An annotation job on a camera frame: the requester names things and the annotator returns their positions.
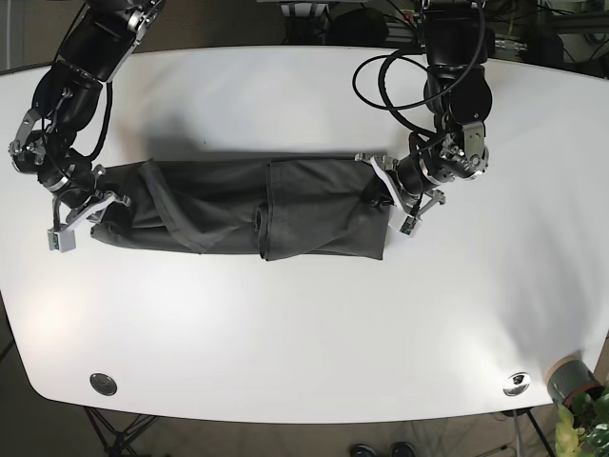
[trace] black cable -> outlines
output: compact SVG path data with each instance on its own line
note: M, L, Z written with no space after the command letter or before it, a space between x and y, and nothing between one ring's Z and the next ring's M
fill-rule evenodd
M562 50L564 50L564 53L569 56L569 58L571 59L571 62L573 62L574 64L577 64L576 60L573 58L573 55L571 55L571 52L569 52L566 48L562 48Z
M604 47L607 43L609 43L609 38L607 38L605 41L603 41L602 43L599 44L599 47L595 49L595 51L592 53L592 55L590 57L588 57L588 60L586 60L586 62L591 62L594 57L599 53L599 51L602 49L602 47Z
M545 450L547 451L548 455L550 457L556 457L554 454L554 450L552 450L552 447L549 445L548 440L545 439L545 436L543 435L543 432L541 431L541 428L535 420L535 417L531 413L530 409L526 411L526 415L529 417L531 424L533 424L533 428L537 432L537 435L540 437L541 443L543 444L543 447L545 447Z
M13 338L10 343L4 348L4 350L2 351L2 353L0 353L0 364L2 363L2 361L7 357L7 355L9 355L10 350L12 349L12 347L15 346L15 339Z
M59 45L59 47L57 48L57 51L55 52L55 57L53 57L53 63L57 62L57 59L59 58L59 52L61 51L62 46L64 46L64 43L66 43L66 40L68 40L69 34L72 32L72 29L74 28L74 26L76 25L76 21L78 21L78 18L80 17L80 15L83 13L83 11L85 10L85 7L87 6L86 3L83 3L83 6L80 7L80 9L78 10L78 12L76 13L76 15L74 16L74 19L72 19L72 23L69 25L68 27L68 31L66 32L66 34L64 35L63 40L61 40L61 43Z
M104 112L104 124L102 125L102 130L99 132L99 138L97 140L97 145L95 145L95 149L88 157L90 162L99 157L99 154L102 152L102 148L104 147L104 143L106 142L106 136L108 135L108 127L110 125L110 115L112 113L112 99L114 97L114 91L112 89L112 83L109 82L106 84L106 111Z
M386 106L388 107L393 107L393 103L391 103L391 99L389 98L389 95L387 94L387 87L386 87L386 75L387 72L389 71L389 67L391 67L391 64L393 64L398 57L403 57L403 55L406 53L405 50L396 50L394 52L391 53L391 55L389 56L390 58L387 58L384 60L383 65L381 66L381 71L379 71L379 80L378 80L378 85L379 85L379 93L381 94L381 98L383 99L383 103L385 103ZM408 61L410 61L411 63L414 63L414 65L416 67L419 67L420 69L427 71L427 69L421 65L418 62L412 61L410 59L408 59ZM419 135L423 135L426 136L427 138L431 138L432 136L434 136L434 132L428 129L424 129L423 127L419 127L415 124L413 124L412 122L410 122L408 119L405 118L405 116L403 116L403 114L401 114L400 112L397 111L390 111L391 115L403 126L405 126L407 129L410 129L416 133L418 133Z
M355 91L355 94L360 97L360 99L366 103L369 107L372 108L376 108L376 109L380 109L383 111L400 111L400 110L404 110L404 109L413 109L413 108L417 108L417 107L421 107L423 105L426 105L430 102L433 102L434 100L438 100L439 98L445 96L448 92L450 92L452 89L454 89L456 86L458 86L463 79L465 79L465 77L469 74L469 72L476 66L476 64L478 63L478 57L480 56L480 53L482 51L482 47L484 46L484 31L485 31L485 26L486 26L486 21L484 18L484 11L482 9L482 3L481 0L474 0L476 2L476 5L478 6L478 13L479 13L479 18L480 18L480 23L479 23L479 27L480 27L480 32L479 32L479 36L478 36L478 43L476 45L476 51L474 52L474 56L472 57L472 60L469 62L469 64L467 65L467 67L465 67L465 70L463 71L463 73L461 74L461 76L459 78L457 78L457 80L451 84L449 87L447 87L444 90L441 90L440 92L438 92L435 95L432 95L431 97L428 98L424 98L419 102L416 103L411 103L409 105L403 105L400 107L387 107L387 106L383 106L383 105L377 105L376 103L372 103L370 102L368 99L366 99L358 90L357 88L357 79L358 79L358 75L360 74L360 72L362 71L362 69L370 64L371 62L374 62L375 60L380 60L383 58L388 58L388 55L382 55L382 56L377 56L377 57L373 57L372 59L368 59L366 60L363 64L361 64L356 70L355 73L353 74L353 80L352 80L352 87L353 90Z

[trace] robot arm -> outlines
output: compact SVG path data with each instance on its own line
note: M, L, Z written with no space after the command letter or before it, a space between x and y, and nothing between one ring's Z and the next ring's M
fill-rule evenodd
M422 24L429 67L410 63L427 71L424 101L394 107L386 94L384 77L391 64L406 54L402 50L366 62L385 59L379 76L385 106L372 104L357 91L357 74L366 63L356 71L353 82L366 104L389 110L413 130L410 155L402 161L359 157L372 165L383 182L380 189L368 190L369 203L393 204L390 226L406 234L413 233L424 212L445 202L439 186L455 178L477 178L486 171L489 157L484 121L491 111L492 93L482 66L488 57L481 1L427 0L422 6ZM423 104L434 114L435 133L415 126L399 113ZM429 140L423 141L420 135ZM429 201L422 207L425 195Z
M443 194L437 187L455 177L473 179L488 164L484 120L491 110L492 96L482 66L487 58L482 5L481 0L474 2L425 0L422 5L428 81L425 101L410 108L426 103L434 114L437 132L417 128L405 120L398 113L403 107L388 104L385 92L385 107L377 108L391 110L413 130L411 154L401 162L387 157L358 157L370 163L380 178L363 198L371 204L398 208L391 225L404 233L411 233L420 215L433 205L443 204ZM59 49L61 58L36 88L31 108L9 148L14 167L22 173L36 174L40 184L53 194L54 224L49 230L49 245L61 251L75 247L76 225L86 219L101 221L111 204L130 205L127 197L104 189L99 178L105 171L101 166L94 169L92 162L100 154L108 131L112 78L140 44L165 0L87 0L87 4L84 19ZM383 64L382 73L393 60ZM104 85L108 104L100 139L91 154L83 155L71 146L77 133L90 123ZM34 129L38 122L41 128ZM420 133L429 140L423 141ZM422 206L424 195L430 200ZM65 224L59 220L62 203L71 209Z
M128 205L127 198L99 189L104 170L92 169L108 132L112 78L142 41L165 5L165 0L88 0L83 20L62 43L59 59L38 84L9 153L22 173L37 174L54 197L51 248L74 246L73 227L100 217L110 203ZM71 146L77 133L91 121L103 86L108 92L104 125L97 146L82 155ZM38 122L40 129L34 129ZM72 209L66 224L59 223L59 204Z

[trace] table leg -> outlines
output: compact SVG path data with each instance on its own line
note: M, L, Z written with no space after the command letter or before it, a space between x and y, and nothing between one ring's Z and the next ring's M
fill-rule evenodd
M125 455L147 457L138 454L133 447L131 447L131 444L141 436L142 433L148 430L159 419L158 417L140 414L125 430L118 431L96 408L85 407L85 413L108 457L123 457ZM108 443L104 433L100 429L100 424L114 437L114 442L111 445Z

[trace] shoe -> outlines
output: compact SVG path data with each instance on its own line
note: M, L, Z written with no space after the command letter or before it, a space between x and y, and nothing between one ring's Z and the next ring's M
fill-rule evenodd
M391 445L391 457L417 457L415 448L404 441Z
M353 445L349 448L351 457L377 457L377 451L369 445Z

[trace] silver bracket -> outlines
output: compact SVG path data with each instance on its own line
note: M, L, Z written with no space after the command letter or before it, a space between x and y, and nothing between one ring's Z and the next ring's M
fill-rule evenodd
M21 124L19 125L19 130L17 131L15 139L9 145L9 154L12 157L19 156L24 153L24 151L26 150L28 138L31 135L31 131L34 129L34 125L36 124L36 122L38 122L40 119L42 119L42 117L36 109L28 109L28 112L26 112L23 121L21 121Z
M58 230L55 228L48 230L50 250L68 252L69 250L76 249L74 230L88 219L95 223L101 222L106 210L112 203L119 203L129 207L131 199L127 196L119 197L116 193L109 191L104 193L100 201L71 211L66 218L66 224L61 224Z
M488 150L484 145L485 129L482 122L473 122L463 126L463 143L465 159L472 174L468 179L476 179L488 167Z
M409 206L405 203L396 182L387 173L388 171L396 170L397 165L400 163L397 159L386 155L378 156L360 153L355 156L355 160L358 162L366 162L371 165L376 175L386 185L387 190L389 190L389 194L393 199L391 214L389 216L389 226L400 233L414 236L415 229L420 225L421 215L429 211L438 203L441 205L446 203L446 198L442 191L432 190L425 193L430 197L429 202L427 202L417 214L412 214L414 206Z

